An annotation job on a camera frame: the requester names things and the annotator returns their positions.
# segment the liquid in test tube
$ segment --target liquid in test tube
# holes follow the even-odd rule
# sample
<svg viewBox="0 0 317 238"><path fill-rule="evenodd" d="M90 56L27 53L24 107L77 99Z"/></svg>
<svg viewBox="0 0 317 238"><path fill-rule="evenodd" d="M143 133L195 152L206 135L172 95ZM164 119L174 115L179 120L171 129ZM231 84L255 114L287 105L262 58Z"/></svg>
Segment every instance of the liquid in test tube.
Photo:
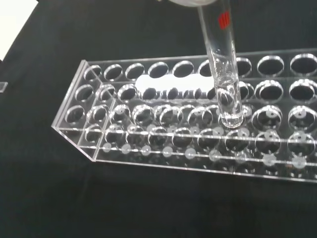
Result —
<svg viewBox="0 0 317 238"><path fill-rule="evenodd" d="M238 69L229 0L198 7L222 123L235 128L243 122Z"/></svg>

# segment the circular hole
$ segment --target circular hole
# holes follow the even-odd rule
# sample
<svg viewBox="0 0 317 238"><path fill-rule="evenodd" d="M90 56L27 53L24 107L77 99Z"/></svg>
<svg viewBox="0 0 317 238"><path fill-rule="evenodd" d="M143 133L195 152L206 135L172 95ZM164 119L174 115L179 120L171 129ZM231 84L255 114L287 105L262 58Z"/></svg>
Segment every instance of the circular hole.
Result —
<svg viewBox="0 0 317 238"><path fill-rule="evenodd" d="M289 94L296 101L309 102L315 97L314 82L300 79L290 86Z"/></svg>
<svg viewBox="0 0 317 238"><path fill-rule="evenodd" d="M198 68L198 73L203 77L211 77L209 60L204 61Z"/></svg>
<svg viewBox="0 0 317 238"><path fill-rule="evenodd" d="M99 101L106 102L116 96L115 88L110 84L102 85L96 92Z"/></svg>
<svg viewBox="0 0 317 238"><path fill-rule="evenodd" d="M83 116L85 115L85 110L83 109L82 106L74 106L68 109L66 116L65 116L65 121L67 123L76 123L78 122Z"/></svg>
<svg viewBox="0 0 317 238"><path fill-rule="evenodd" d="M237 67L238 67L239 77L242 77L242 78L248 76L252 71L252 64L250 60L247 58L238 57Z"/></svg>
<svg viewBox="0 0 317 238"><path fill-rule="evenodd" d="M178 97L178 90L177 88L172 88L168 91L167 93L167 99L169 100L173 100L176 99Z"/></svg>
<svg viewBox="0 0 317 238"><path fill-rule="evenodd" d="M283 94L283 90L276 86L268 86L260 91L260 97L265 101L276 101Z"/></svg>
<svg viewBox="0 0 317 238"><path fill-rule="evenodd" d="M260 151L262 154L276 154L281 147L281 142L277 141L269 141L267 139L279 139L279 136L275 134L274 132L262 132L257 136L257 139L266 139L266 140L256 140L255 146L258 151Z"/></svg>
<svg viewBox="0 0 317 238"><path fill-rule="evenodd" d="M99 65L93 65L85 70L84 72L84 79L87 81L96 80L97 77L101 76L101 68Z"/></svg>
<svg viewBox="0 0 317 238"><path fill-rule="evenodd" d="M101 127L98 125L91 125L90 127L88 127L86 129L86 133L85 133L85 139L88 142L96 142L99 140L101 136Z"/></svg>
<svg viewBox="0 0 317 238"><path fill-rule="evenodd" d="M215 88L212 88L211 90L208 91L208 93L207 93L207 98L208 98L209 100L214 99L215 96L216 96L216 90L215 90Z"/></svg>
<svg viewBox="0 0 317 238"><path fill-rule="evenodd" d="M238 130L235 130L228 133L227 136L239 137L239 135L240 135L240 132ZM225 146L230 152L236 154L236 153L245 151L247 147L249 146L249 142L247 140L226 139Z"/></svg>
<svg viewBox="0 0 317 238"><path fill-rule="evenodd" d="M310 76L317 72L317 58L312 54L301 54L291 60L291 70L300 76Z"/></svg>
<svg viewBox="0 0 317 238"><path fill-rule="evenodd" d="M205 107L196 107L193 109L187 117L189 125L199 125L201 127L212 124L212 112Z"/></svg>
<svg viewBox="0 0 317 238"><path fill-rule="evenodd" d="M201 147L205 151L209 151L216 147L219 143L219 139L215 138L206 138L204 136L213 136L214 132L212 129L204 129L200 132L199 135L203 136L197 139L197 143L199 147Z"/></svg>
<svg viewBox="0 0 317 238"><path fill-rule="evenodd" d="M189 135L190 130L188 128L179 128L175 131L175 134L172 138L172 143L174 146L178 148L184 148L187 147L191 142L191 137L184 137L183 135Z"/></svg>
<svg viewBox="0 0 317 238"><path fill-rule="evenodd" d="M154 147L163 147L167 141L167 137L158 134L167 133L166 129L162 126L153 128L148 136L148 142Z"/></svg>
<svg viewBox="0 0 317 238"><path fill-rule="evenodd" d="M118 105L115 109L111 112L110 118L111 122L113 123L122 123L130 116L130 110L127 105Z"/></svg>
<svg viewBox="0 0 317 238"><path fill-rule="evenodd" d="M241 100L249 98L249 88L244 82L239 82Z"/></svg>
<svg viewBox="0 0 317 238"><path fill-rule="evenodd" d="M182 106L177 114L178 120L182 121L183 119L186 119L193 109L195 109L195 106L190 104Z"/></svg>
<svg viewBox="0 0 317 238"><path fill-rule="evenodd" d="M184 60L179 63L177 63L172 73L177 78L183 78L186 77L194 72L194 66L190 61Z"/></svg>
<svg viewBox="0 0 317 238"><path fill-rule="evenodd" d="M305 106L294 107L288 115L288 124L294 130L313 129L317 113Z"/></svg>
<svg viewBox="0 0 317 238"><path fill-rule="evenodd" d="M94 89L91 85L86 84L79 87L75 92L75 99L80 102L85 102L91 98L93 95Z"/></svg>
<svg viewBox="0 0 317 238"><path fill-rule="evenodd" d="M282 85L275 80L265 80L255 88L255 95L266 103L278 102L283 97Z"/></svg>
<svg viewBox="0 0 317 238"><path fill-rule="evenodd" d="M147 88L142 95L143 100L152 100L152 99L155 99L156 97L157 97L157 91L155 88Z"/></svg>
<svg viewBox="0 0 317 238"><path fill-rule="evenodd" d="M92 123L93 121L101 122L105 119L108 112L108 107L106 105L96 106L91 108L87 113L87 121Z"/></svg>
<svg viewBox="0 0 317 238"><path fill-rule="evenodd" d="M278 107L265 106L252 116L252 125L258 130L278 129L282 121L282 112Z"/></svg>
<svg viewBox="0 0 317 238"><path fill-rule="evenodd" d="M116 81L122 75L122 67L119 64L109 66L105 72L104 77L111 82Z"/></svg>
<svg viewBox="0 0 317 238"><path fill-rule="evenodd" d="M258 63L258 72L262 76L277 77L284 70L284 61L279 56L265 56Z"/></svg>
<svg viewBox="0 0 317 238"><path fill-rule="evenodd" d="M106 108L99 108L94 111L94 120L102 121L107 115Z"/></svg>
<svg viewBox="0 0 317 238"><path fill-rule="evenodd" d="M143 73L144 73L144 66L140 63L134 63L133 65L130 65L127 68L125 72L125 76L129 80L135 81Z"/></svg>
<svg viewBox="0 0 317 238"><path fill-rule="evenodd" d="M130 145L142 146L144 144L144 135L134 134L133 132L142 132L143 129L140 126L133 126L129 132L126 133L125 141Z"/></svg>
<svg viewBox="0 0 317 238"><path fill-rule="evenodd" d="M148 126L153 121L153 109L147 105L137 105L132 111L135 124Z"/></svg>
<svg viewBox="0 0 317 238"><path fill-rule="evenodd" d="M161 125L171 125L172 123L178 123L178 107L167 107L160 114L159 122Z"/></svg>
<svg viewBox="0 0 317 238"><path fill-rule="evenodd" d="M200 99L200 97L203 95L201 89L197 89L194 91L194 99Z"/></svg>
<svg viewBox="0 0 317 238"><path fill-rule="evenodd" d="M159 117L162 114L162 112L166 109L166 108L170 108L171 106L168 104L165 105L160 105L160 106L156 106L154 107L154 119L156 121L159 121Z"/></svg>
<svg viewBox="0 0 317 238"><path fill-rule="evenodd" d="M121 101L134 99L137 95L137 90L134 84L123 85L118 91L118 99Z"/></svg>
<svg viewBox="0 0 317 238"><path fill-rule="evenodd" d="M105 133L105 141L110 144L119 143L122 138L122 128L116 124L110 125Z"/></svg>
<svg viewBox="0 0 317 238"><path fill-rule="evenodd" d="M168 66L164 62L157 62L153 64L148 71L151 78L161 78L168 73Z"/></svg>
<svg viewBox="0 0 317 238"><path fill-rule="evenodd" d="M311 143L314 139L310 136L305 134L302 136L301 132L295 132L287 142L287 147L291 152L292 156L296 157L307 157L311 155L315 151L315 144Z"/></svg>

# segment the rack hole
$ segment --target rack hole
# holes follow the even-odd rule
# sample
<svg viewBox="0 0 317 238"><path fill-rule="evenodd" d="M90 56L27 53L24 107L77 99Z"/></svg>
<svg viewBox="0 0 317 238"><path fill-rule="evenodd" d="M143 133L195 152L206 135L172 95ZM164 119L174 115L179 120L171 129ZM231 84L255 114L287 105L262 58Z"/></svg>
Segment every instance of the rack hole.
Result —
<svg viewBox="0 0 317 238"><path fill-rule="evenodd" d="M219 139L215 139L215 138L204 138L204 136L213 135L212 129L205 129L200 132L200 135L202 135L203 137L198 138L197 143L202 149L206 151L213 149L215 146L217 146L217 144L220 141Z"/></svg>
<svg viewBox="0 0 317 238"><path fill-rule="evenodd" d="M99 65L93 65L85 70L84 79L87 81L94 81L101 76L101 68Z"/></svg>
<svg viewBox="0 0 317 238"><path fill-rule="evenodd" d="M85 115L85 110L82 106L74 106L68 109L65 117L67 123L76 123Z"/></svg>
<svg viewBox="0 0 317 238"><path fill-rule="evenodd" d="M258 72L262 76L276 77L284 70L284 61L279 56L265 56L258 63Z"/></svg>
<svg viewBox="0 0 317 238"><path fill-rule="evenodd" d="M306 139L303 139L303 141L299 142L288 142L287 147L290 150L291 154L296 157L306 157L311 155L315 151L315 144L314 143L308 143L308 140L313 141L314 139L309 136L305 135ZM301 140L302 136L299 135L297 132L290 137L290 140Z"/></svg>
<svg viewBox="0 0 317 238"><path fill-rule="evenodd" d="M184 148L187 147L191 142L191 137L184 137L182 135L188 135L190 134L190 130L188 128L180 128L175 131L175 135L173 135L173 145L178 148Z"/></svg>
<svg viewBox="0 0 317 238"><path fill-rule="evenodd" d="M129 80L135 81L143 73L144 73L144 66L140 63L134 63L133 65L130 65L127 68L125 72L125 76Z"/></svg>
<svg viewBox="0 0 317 238"><path fill-rule="evenodd" d="M291 60L291 70L300 76L309 76L317 71L317 58L312 54L301 54Z"/></svg>
<svg viewBox="0 0 317 238"><path fill-rule="evenodd" d="M102 121L107 115L106 108L98 108L94 111L94 120Z"/></svg>
<svg viewBox="0 0 317 238"><path fill-rule="evenodd" d="M142 98L144 100L151 100L157 97L157 91L155 88L148 88L144 91Z"/></svg>
<svg viewBox="0 0 317 238"><path fill-rule="evenodd" d="M206 60L199 66L198 73L203 77L211 77L209 60Z"/></svg>
<svg viewBox="0 0 317 238"><path fill-rule="evenodd" d="M100 100L107 101L113 97L114 93L115 93L114 88L104 89L100 94Z"/></svg>
<svg viewBox="0 0 317 238"><path fill-rule="evenodd" d="M163 133L166 133L166 130L163 127L153 128L148 136L149 144L154 147L163 147L167 141L167 137L158 135Z"/></svg>
<svg viewBox="0 0 317 238"><path fill-rule="evenodd" d="M134 87L127 88L123 90L120 95L120 100L131 100L136 96L136 89Z"/></svg>
<svg viewBox="0 0 317 238"><path fill-rule="evenodd" d="M291 98L297 101L309 101L315 95L315 91L305 85L296 86L289 93Z"/></svg>
<svg viewBox="0 0 317 238"><path fill-rule="evenodd" d="M279 139L277 136L273 136L272 134L269 135L270 139L273 138ZM258 138L264 139L264 133L260 134L258 136ZM279 148L281 147L281 142L276 142L276 141L259 141L257 140L255 143L255 146L257 148L258 151L260 151L263 154L275 154L276 152L278 152Z"/></svg>
<svg viewBox="0 0 317 238"><path fill-rule="evenodd" d="M172 73L177 78L183 78L186 77L194 72L194 66L190 61L184 60L179 63L177 63Z"/></svg>
<svg viewBox="0 0 317 238"><path fill-rule="evenodd" d="M161 78L168 73L168 66L164 62L157 62L153 64L148 71L151 78Z"/></svg>
<svg viewBox="0 0 317 238"><path fill-rule="evenodd" d="M122 75L122 67L119 64L109 66L105 72L104 77L109 81L116 81Z"/></svg>
<svg viewBox="0 0 317 238"><path fill-rule="evenodd" d="M77 101L85 102L91 98L93 95L94 89L91 85L86 84L79 87L75 92L75 98Z"/></svg>
<svg viewBox="0 0 317 238"><path fill-rule="evenodd" d="M169 100L176 99L177 97L178 97L177 88L172 88L167 94L167 99L169 99Z"/></svg>
<svg viewBox="0 0 317 238"><path fill-rule="evenodd" d="M209 100L212 100L215 96L216 96L216 90L214 88L208 91L207 98Z"/></svg>
<svg viewBox="0 0 317 238"><path fill-rule="evenodd" d="M260 97L265 101L278 100L283 94L283 90L277 86L269 86L263 88L260 92Z"/></svg>
<svg viewBox="0 0 317 238"><path fill-rule="evenodd" d="M249 59L247 58L237 58L237 67L238 67L238 74L239 77L246 77L251 73L252 64Z"/></svg>
<svg viewBox="0 0 317 238"><path fill-rule="evenodd" d="M98 125L92 125L89 128L87 128L85 133L85 139L88 142L96 142L99 140L101 136L101 127Z"/></svg>

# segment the acrylic test tube rack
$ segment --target acrylic test tube rack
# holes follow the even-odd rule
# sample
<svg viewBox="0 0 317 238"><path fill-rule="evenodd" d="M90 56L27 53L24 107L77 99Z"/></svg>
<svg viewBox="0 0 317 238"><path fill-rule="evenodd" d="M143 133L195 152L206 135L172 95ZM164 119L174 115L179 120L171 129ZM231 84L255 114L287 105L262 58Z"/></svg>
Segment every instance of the acrylic test tube rack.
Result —
<svg viewBox="0 0 317 238"><path fill-rule="evenodd" d="M238 54L235 129L219 119L207 56L83 60L52 127L94 162L317 182L316 56Z"/></svg>

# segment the black fabric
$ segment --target black fabric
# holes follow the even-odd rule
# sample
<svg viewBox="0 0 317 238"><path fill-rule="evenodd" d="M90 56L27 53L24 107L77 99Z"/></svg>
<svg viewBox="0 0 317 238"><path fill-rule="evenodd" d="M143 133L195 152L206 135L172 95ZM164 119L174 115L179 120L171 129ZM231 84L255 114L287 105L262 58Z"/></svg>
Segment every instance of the black fabric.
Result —
<svg viewBox="0 0 317 238"><path fill-rule="evenodd" d="M316 9L232 0L237 51L317 47ZM0 64L0 237L315 237L316 184L91 163L51 129L82 59L204 53L192 8L40 1Z"/></svg>

